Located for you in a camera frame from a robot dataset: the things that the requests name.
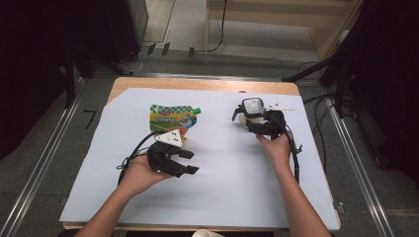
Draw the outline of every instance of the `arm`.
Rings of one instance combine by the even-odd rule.
[[[126,174],[118,187],[76,236],[111,236],[130,199],[170,177],[164,173],[152,172],[148,165],[147,156],[137,156],[126,170]]]
[[[287,137],[283,134],[272,141],[262,135],[256,135],[256,137],[265,148],[277,174],[278,183],[286,206],[291,235],[294,237],[330,237],[330,232],[293,177],[293,172],[290,168],[291,152]]]

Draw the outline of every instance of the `snack bag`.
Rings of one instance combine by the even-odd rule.
[[[190,106],[164,107],[152,105],[150,107],[150,130],[171,131],[179,129],[182,139],[186,140],[186,132],[197,123],[197,114],[200,113],[201,109],[192,109]]]

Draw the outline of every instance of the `person's left hand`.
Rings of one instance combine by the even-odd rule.
[[[131,161],[124,178],[118,186],[118,190],[132,198],[146,191],[154,184],[171,177],[163,172],[153,172],[148,165],[147,156],[140,155]]]

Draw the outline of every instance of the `white object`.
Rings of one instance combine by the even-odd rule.
[[[199,229],[195,231],[195,233],[192,235],[192,237],[224,237],[223,235],[220,235],[218,233],[209,231],[207,229]]]
[[[300,96],[145,88],[127,89],[104,107],[60,221],[87,222],[114,191],[121,172],[116,167],[150,132],[150,104],[190,105],[203,111],[197,124],[188,130],[188,142],[183,145],[195,156],[190,160],[172,158],[200,170],[195,175],[160,182],[134,197],[119,223],[197,229],[288,228],[281,191],[263,147],[253,133],[231,121],[237,103],[246,98],[261,98],[267,105],[281,101],[295,107],[295,111],[284,111],[284,116],[296,146],[303,146],[298,154],[301,188],[327,228],[339,229]],[[148,139],[143,146],[153,142]]]
[[[182,138],[179,129],[175,129],[160,135],[157,135],[154,138],[156,141],[160,141],[169,145],[174,145],[177,147],[182,147]]]
[[[240,120],[240,124],[247,130],[249,130],[249,127],[246,125],[246,120],[250,119],[251,121],[255,123],[263,123],[263,118],[247,118],[243,113],[240,113],[238,116]]]

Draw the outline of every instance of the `person's right hand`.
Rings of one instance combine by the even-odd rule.
[[[258,138],[262,146],[265,148],[265,152],[276,170],[291,169],[291,149],[289,140],[285,134],[280,135],[274,140],[269,140],[260,134],[257,134],[256,138]]]

